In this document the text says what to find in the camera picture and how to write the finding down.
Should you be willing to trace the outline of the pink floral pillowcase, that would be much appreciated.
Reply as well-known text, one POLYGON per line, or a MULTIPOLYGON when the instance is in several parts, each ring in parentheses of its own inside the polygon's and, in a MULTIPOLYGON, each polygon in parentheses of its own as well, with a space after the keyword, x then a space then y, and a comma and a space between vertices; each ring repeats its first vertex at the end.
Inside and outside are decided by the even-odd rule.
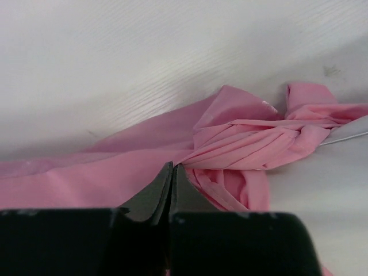
POLYGON ((224 86, 80 153, 2 163, 1 208, 115 207, 173 162, 219 209, 298 215, 325 275, 366 275, 367 135, 320 144, 367 105, 313 83, 291 83, 286 105, 224 86))

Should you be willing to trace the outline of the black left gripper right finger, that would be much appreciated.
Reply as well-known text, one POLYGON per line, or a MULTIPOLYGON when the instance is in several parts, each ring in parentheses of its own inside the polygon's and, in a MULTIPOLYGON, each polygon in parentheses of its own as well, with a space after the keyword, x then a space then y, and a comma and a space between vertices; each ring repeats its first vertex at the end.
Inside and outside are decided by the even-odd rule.
POLYGON ((219 212, 189 181, 181 164, 174 167, 171 181, 171 214, 179 212, 219 212))

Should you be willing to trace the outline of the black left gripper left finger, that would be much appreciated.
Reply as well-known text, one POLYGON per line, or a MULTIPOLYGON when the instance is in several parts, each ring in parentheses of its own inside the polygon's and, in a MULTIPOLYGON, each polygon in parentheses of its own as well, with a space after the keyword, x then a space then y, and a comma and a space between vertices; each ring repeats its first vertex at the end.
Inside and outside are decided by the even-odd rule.
POLYGON ((134 223, 157 225, 169 199, 173 163, 165 163, 154 180, 123 203, 119 210, 134 223))

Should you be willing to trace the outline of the white pillow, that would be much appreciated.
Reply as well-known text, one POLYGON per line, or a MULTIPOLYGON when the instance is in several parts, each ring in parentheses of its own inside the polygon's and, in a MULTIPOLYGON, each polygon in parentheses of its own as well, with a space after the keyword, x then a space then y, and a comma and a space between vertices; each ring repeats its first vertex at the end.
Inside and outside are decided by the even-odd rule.
POLYGON ((363 116, 357 120, 349 122, 346 125, 334 129, 329 134, 329 136, 320 144, 320 146, 339 143, 357 137, 366 136, 368 127, 367 121, 367 116, 363 116))

